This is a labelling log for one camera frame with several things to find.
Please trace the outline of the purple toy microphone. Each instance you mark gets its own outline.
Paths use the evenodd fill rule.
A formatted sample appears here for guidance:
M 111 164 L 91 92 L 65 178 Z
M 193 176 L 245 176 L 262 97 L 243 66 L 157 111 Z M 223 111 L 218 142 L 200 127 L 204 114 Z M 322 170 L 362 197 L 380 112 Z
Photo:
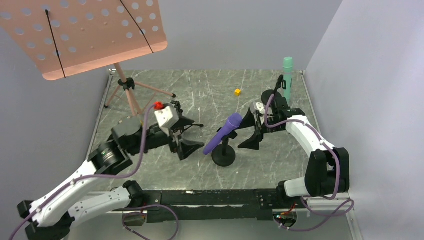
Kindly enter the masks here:
M 237 129 L 242 123 L 243 117 L 239 113 L 233 113 L 230 115 L 223 127 L 216 133 L 216 135 L 209 141 L 204 147 L 203 154 L 210 154 L 222 141 L 222 138 L 229 135 L 233 130 Z

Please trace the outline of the black round-base clip mic stand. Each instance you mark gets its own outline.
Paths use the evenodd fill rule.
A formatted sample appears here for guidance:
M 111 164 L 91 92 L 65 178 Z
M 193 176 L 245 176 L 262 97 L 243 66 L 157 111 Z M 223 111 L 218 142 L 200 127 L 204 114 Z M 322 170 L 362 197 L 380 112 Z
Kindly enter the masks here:
M 229 145 L 230 139 L 235 139 L 238 136 L 235 130 L 232 130 L 228 135 L 221 139 L 219 144 L 211 153 L 212 161 L 219 167 L 229 167 L 236 159 L 235 150 Z

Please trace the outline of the teal toy microphone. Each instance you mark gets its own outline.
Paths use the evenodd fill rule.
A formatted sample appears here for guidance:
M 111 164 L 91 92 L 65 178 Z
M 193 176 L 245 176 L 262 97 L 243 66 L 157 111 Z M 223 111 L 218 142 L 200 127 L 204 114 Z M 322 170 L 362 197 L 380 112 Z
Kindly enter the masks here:
M 291 88 L 292 88 L 292 71 L 294 67 L 294 60 L 292 57 L 287 56 L 283 59 L 283 96 L 287 102 L 291 99 Z

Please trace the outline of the black shock mount tripod stand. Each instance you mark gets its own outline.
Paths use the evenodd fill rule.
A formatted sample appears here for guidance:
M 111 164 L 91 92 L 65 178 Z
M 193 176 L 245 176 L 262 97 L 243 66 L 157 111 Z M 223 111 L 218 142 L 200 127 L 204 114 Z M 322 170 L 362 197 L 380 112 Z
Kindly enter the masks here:
M 181 103 L 179 101 L 172 100 L 170 103 L 174 106 L 178 116 L 177 123 L 175 123 L 171 127 L 171 130 L 173 131 L 173 133 L 180 131 L 180 133 L 182 134 L 191 127 L 200 127 L 200 128 L 204 127 L 203 124 L 196 124 L 194 120 L 183 116 L 184 110 L 182 109 Z

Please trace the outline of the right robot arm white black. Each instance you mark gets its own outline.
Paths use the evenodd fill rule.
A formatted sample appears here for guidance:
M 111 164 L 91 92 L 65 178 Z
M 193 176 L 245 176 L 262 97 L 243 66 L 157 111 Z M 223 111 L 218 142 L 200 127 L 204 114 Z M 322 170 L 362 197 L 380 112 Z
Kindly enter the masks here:
M 279 183 L 283 197 L 335 197 L 350 188 L 349 153 L 335 147 L 311 124 L 299 108 L 291 108 L 284 97 L 275 97 L 269 105 L 253 102 L 239 128 L 254 128 L 253 135 L 238 148 L 259 150 L 265 134 L 286 131 L 300 144 L 309 160 L 305 175 Z

